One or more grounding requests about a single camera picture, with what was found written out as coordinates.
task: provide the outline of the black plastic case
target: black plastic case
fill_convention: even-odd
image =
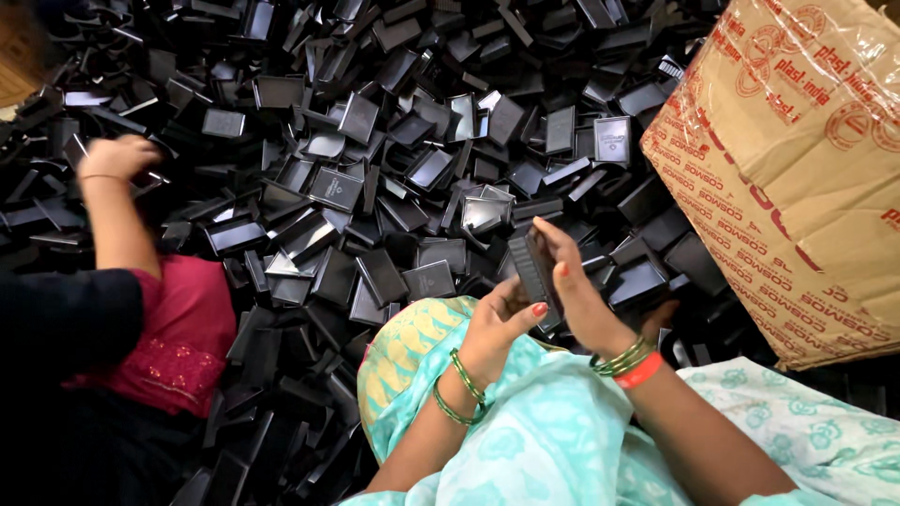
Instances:
[[[509,254],[516,263],[519,279],[531,303],[547,303],[547,315],[537,325],[544,333],[563,322],[563,305],[554,286],[555,261],[544,242],[544,237],[532,227],[525,237],[509,241]]]

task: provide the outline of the dark clothing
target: dark clothing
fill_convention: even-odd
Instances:
[[[171,416],[60,381],[113,365],[144,323],[139,279],[125,269],[72,276],[0,274],[6,339],[9,483],[32,504],[166,504],[181,464],[199,448],[202,421]]]

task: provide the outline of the red stamp logo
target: red stamp logo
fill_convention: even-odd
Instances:
[[[862,102],[846,104],[828,118],[825,123],[825,136],[832,145],[847,151],[869,135],[872,117]]]
[[[825,14],[818,5],[804,5],[786,20],[787,32],[781,42],[781,50],[798,53],[806,49],[825,29]]]
[[[765,89],[766,84],[769,82],[770,73],[769,65],[760,65],[758,67],[743,65],[737,73],[734,89],[742,97],[754,96]]]
[[[784,32],[778,26],[774,24],[761,26],[744,46],[743,57],[754,67],[766,65],[775,56],[775,51],[781,47],[783,39]]]
[[[872,139],[875,144],[885,151],[900,153],[900,117],[878,104],[870,103],[870,106],[876,110],[872,114],[875,120],[872,124]]]

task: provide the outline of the hand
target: hand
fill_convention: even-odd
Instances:
[[[162,154],[149,140],[139,135],[123,135],[116,140],[91,141],[87,156],[78,164],[78,179],[88,177],[114,177],[128,182],[141,169],[159,163]]]
[[[535,217],[534,225],[556,260],[553,285],[565,308],[569,330],[581,345],[604,359],[618,357],[635,343],[637,335],[609,310],[584,274],[575,241],[546,220]]]
[[[500,378],[512,342],[546,314],[546,303],[528,304],[518,276],[500,283],[478,302],[459,349],[459,360],[476,388],[484,392]]]

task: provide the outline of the woman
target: woman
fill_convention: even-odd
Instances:
[[[382,467],[346,506],[833,502],[798,490],[658,354],[636,346],[585,276],[574,241],[547,221],[534,225],[556,261],[569,328],[620,366],[615,380],[587,357],[548,353],[523,335],[547,306],[527,305],[517,279],[479,302],[413,304],[382,329],[360,369],[364,428]],[[676,305],[663,305],[644,332]],[[645,434],[628,426],[632,413]]]
[[[76,176],[96,270],[0,274],[8,482],[29,503],[164,504],[199,450],[235,321],[221,265],[159,258],[134,207],[130,179],[160,159],[139,136],[93,141]]]

